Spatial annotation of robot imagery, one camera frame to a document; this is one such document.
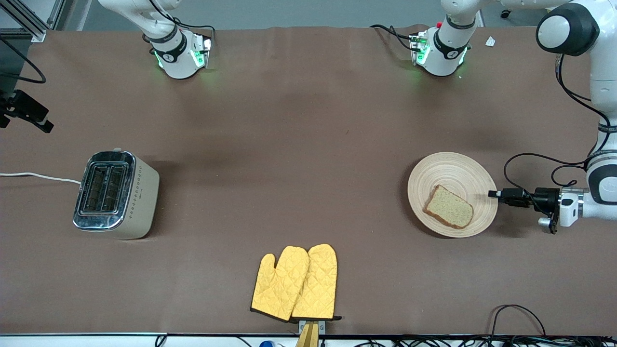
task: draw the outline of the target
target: round wooden plate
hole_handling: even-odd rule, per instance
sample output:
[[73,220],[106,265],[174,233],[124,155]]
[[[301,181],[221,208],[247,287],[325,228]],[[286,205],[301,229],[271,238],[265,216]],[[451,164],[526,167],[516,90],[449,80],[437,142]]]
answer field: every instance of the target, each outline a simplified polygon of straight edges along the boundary
[[[446,187],[473,206],[473,219],[468,226],[457,230],[422,211],[436,185]],[[484,167],[468,156],[452,152],[435,153],[422,159],[407,183],[409,203],[420,222],[436,233],[457,238],[477,235],[493,222],[497,199],[488,197],[489,190],[497,189]]]

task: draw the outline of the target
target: bread crust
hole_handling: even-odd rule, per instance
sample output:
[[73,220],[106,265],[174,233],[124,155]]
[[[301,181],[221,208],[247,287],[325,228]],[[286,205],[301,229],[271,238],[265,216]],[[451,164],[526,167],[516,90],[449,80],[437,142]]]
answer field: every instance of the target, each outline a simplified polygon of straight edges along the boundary
[[457,230],[462,230],[462,229],[466,228],[467,226],[469,226],[469,224],[471,224],[471,221],[473,220],[473,213],[474,213],[473,206],[472,206],[470,203],[468,203],[468,202],[467,202],[467,200],[465,200],[465,199],[461,198],[460,196],[458,196],[458,195],[454,194],[454,193],[453,193],[453,192],[451,192],[451,191],[449,191],[449,192],[450,192],[450,194],[455,195],[455,196],[456,196],[456,197],[458,197],[459,199],[463,200],[463,201],[465,202],[465,204],[467,204],[467,205],[469,205],[469,206],[471,207],[471,219],[469,220],[469,223],[465,224],[465,225],[464,225],[464,226],[462,226],[462,227],[461,227],[461,226],[458,226],[458,225],[450,224],[450,223],[448,223],[448,221],[446,221],[445,219],[443,219],[441,216],[439,216],[439,215],[437,215],[437,214],[435,214],[435,213],[432,213],[431,211],[429,211],[429,210],[427,209],[428,205],[431,203],[431,201],[432,201],[432,200],[433,200],[433,198],[435,197],[435,193],[437,193],[437,189],[439,189],[439,187],[441,187],[441,188],[443,188],[443,189],[445,189],[445,190],[449,191],[449,190],[448,190],[448,188],[446,188],[446,187],[444,187],[444,186],[442,186],[442,185],[436,185],[436,186],[435,186],[435,188],[433,188],[433,192],[431,193],[431,196],[430,196],[430,197],[429,197],[429,199],[426,201],[426,204],[424,205],[424,208],[422,209],[422,212],[424,212],[424,213],[426,213],[427,215],[430,215],[431,217],[433,217],[433,218],[437,219],[437,220],[438,220],[441,224],[445,225],[446,227],[450,227],[450,228],[457,229]]

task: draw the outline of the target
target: bread slice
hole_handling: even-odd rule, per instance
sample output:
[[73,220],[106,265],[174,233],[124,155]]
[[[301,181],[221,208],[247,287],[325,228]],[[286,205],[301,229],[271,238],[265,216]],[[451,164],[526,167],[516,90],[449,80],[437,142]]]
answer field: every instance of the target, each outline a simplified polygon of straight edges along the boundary
[[424,213],[454,229],[463,229],[473,219],[473,206],[442,185],[435,186]]

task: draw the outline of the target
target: yellow oven mitt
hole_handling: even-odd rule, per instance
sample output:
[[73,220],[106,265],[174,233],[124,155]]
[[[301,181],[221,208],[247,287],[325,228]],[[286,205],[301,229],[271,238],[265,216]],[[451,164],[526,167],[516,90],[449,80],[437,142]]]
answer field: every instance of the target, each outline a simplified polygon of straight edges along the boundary
[[308,274],[292,316],[297,319],[331,320],[334,318],[338,270],[336,253],[327,244],[317,245],[308,253]]
[[276,266],[275,260],[266,254],[259,265],[251,311],[287,322],[309,270],[309,255],[304,248],[287,246]]

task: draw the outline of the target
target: toaster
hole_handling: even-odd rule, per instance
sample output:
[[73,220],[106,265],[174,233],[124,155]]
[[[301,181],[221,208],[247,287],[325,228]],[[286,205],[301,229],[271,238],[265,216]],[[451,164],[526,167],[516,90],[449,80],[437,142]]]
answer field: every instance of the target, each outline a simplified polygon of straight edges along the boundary
[[83,173],[73,224],[112,238],[141,238],[152,225],[158,193],[159,173],[133,153],[98,152]]

